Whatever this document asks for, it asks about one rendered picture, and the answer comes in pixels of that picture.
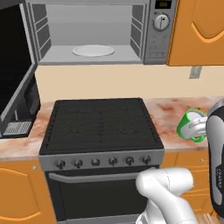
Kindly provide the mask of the white microwave turntable plate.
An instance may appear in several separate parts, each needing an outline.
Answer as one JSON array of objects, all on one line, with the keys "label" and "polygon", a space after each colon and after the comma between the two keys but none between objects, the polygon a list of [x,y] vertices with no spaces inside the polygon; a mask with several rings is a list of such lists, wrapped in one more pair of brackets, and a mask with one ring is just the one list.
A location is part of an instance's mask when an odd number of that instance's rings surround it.
[{"label": "white microwave turntable plate", "polygon": [[83,57],[108,56],[114,52],[114,48],[108,45],[81,45],[73,49],[73,54]]}]

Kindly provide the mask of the black and grey cooker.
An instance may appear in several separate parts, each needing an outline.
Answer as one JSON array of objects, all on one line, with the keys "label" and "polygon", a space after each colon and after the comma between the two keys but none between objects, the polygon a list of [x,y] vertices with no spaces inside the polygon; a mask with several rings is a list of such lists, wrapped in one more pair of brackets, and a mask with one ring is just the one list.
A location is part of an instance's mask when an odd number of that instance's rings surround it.
[{"label": "black and grey cooker", "polygon": [[[149,112],[140,98],[56,101],[38,158],[42,171],[70,171],[148,165],[158,168],[164,146]],[[144,164],[142,156],[150,156]],[[117,158],[116,165],[109,159]],[[133,157],[134,163],[125,163]],[[99,166],[91,160],[98,158]],[[81,159],[81,168],[73,166]],[[63,160],[60,170],[55,162]]]}]

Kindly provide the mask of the orange base cupboard door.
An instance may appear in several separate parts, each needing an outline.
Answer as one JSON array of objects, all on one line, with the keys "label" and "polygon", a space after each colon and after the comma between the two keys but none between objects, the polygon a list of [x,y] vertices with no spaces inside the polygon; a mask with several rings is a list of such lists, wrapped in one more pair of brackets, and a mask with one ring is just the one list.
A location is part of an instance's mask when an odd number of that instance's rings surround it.
[{"label": "orange base cupboard door", "polygon": [[0,224],[57,224],[37,159],[0,162]]}]

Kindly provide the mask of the orange wall cupboard door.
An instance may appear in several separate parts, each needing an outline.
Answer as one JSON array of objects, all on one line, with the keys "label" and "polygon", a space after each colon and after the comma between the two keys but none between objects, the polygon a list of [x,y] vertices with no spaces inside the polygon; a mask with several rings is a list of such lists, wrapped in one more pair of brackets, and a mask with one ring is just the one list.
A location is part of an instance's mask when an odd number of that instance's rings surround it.
[{"label": "orange wall cupboard door", "polygon": [[178,0],[169,66],[224,66],[224,0]]}]

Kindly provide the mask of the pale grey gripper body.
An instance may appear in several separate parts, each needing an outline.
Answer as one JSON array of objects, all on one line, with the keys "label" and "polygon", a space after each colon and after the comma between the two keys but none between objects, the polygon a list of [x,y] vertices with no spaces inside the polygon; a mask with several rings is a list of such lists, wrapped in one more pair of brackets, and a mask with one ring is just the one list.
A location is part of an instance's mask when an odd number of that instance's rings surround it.
[{"label": "pale grey gripper body", "polygon": [[201,137],[206,134],[207,117],[196,118],[189,124],[189,136]]}]

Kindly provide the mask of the orange drawer front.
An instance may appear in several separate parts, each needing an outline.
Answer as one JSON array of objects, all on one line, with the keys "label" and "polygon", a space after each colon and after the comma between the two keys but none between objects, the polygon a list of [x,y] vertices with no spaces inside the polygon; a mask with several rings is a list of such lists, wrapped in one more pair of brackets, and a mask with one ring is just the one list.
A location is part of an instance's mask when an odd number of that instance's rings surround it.
[{"label": "orange drawer front", "polygon": [[183,151],[179,152],[175,162],[177,167],[189,169],[197,179],[208,178],[209,159],[207,150]]}]

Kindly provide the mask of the green and white mug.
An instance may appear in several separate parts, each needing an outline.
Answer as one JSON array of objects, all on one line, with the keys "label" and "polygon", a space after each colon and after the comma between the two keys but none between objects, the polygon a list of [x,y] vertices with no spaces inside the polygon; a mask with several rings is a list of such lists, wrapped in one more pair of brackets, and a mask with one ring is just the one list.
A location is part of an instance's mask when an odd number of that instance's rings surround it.
[{"label": "green and white mug", "polygon": [[207,115],[200,109],[197,108],[189,108],[183,115],[181,121],[179,122],[177,126],[177,134],[179,137],[185,139],[185,140],[192,140],[195,143],[200,143],[204,140],[205,135],[199,136],[199,137],[190,137],[189,136],[189,124],[192,120],[196,118],[201,117],[207,117]]}]

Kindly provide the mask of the black oven door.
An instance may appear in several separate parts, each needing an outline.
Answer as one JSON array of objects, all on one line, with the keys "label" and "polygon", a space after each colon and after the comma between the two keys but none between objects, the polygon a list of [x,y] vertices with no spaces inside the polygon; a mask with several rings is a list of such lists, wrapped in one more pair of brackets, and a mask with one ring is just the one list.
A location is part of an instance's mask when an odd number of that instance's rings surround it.
[{"label": "black oven door", "polygon": [[147,199],[136,179],[67,184],[49,178],[50,173],[67,177],[123,174],[148,170],[148,165],[87,170],[47,171],[45,178],[59,224],[134,224],[146,208]]}]

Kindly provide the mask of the black coffee machine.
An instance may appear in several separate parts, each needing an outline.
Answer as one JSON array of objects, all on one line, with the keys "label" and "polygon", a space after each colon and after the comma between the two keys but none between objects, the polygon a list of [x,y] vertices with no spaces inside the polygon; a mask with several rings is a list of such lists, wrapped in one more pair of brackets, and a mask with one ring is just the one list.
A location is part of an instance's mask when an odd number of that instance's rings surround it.
[{"label": "black coffee machine", "polygon": [[0,139],[28,137],[40,110],[37,82],[31,82],[22,96],[6,128],[0,130]]}]

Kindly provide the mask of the grey microwave dial knob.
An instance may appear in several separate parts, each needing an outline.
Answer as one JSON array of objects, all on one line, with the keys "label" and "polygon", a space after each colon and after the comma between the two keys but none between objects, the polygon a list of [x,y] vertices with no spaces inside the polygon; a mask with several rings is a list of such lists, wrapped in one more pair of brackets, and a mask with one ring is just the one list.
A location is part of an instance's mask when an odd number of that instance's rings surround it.
[{"label": "grey microwave dial knob", "polygon": [[158,15],[154,20],[154,27],[158,31],[162,31],[168,27],[170,19],[165,15]]}]

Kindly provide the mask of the grey wall socket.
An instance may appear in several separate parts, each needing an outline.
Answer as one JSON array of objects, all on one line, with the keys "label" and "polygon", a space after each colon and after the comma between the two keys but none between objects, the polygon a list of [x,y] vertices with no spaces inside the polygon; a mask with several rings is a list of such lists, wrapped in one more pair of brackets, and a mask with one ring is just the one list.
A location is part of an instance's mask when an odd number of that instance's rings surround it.
[{"label": "grey wall socket", "polygon": [[202,71],[202,67],[201,66],[193,66],[191,68],[191,72],[190,72],[190,79],[198,79],[200,77]]}]

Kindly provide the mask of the black microwave door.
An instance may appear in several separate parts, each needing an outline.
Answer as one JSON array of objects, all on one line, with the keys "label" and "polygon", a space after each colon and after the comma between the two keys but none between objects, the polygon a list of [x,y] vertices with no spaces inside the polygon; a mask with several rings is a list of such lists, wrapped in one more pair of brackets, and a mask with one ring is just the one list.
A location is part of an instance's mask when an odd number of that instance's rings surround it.
[{"label": "black microwave door", "polygon": [[25,0],[0,0],[0,118],[12,117],[28,85],[34,82],[38,60]]}]

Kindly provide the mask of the grey microwave oven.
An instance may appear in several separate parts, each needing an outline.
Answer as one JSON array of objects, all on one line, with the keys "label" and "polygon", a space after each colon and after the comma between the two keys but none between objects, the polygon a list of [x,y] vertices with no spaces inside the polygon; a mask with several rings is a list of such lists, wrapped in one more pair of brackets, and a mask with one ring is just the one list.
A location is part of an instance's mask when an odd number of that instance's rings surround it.
[{"label": "grey microwave oven", "polygon": [[[177,0],[25,0],[40,65],[163,65]],[[154,27],[158,15],[170,23]],[[73,54],[76,46],[113,47],[108,56]]]}]

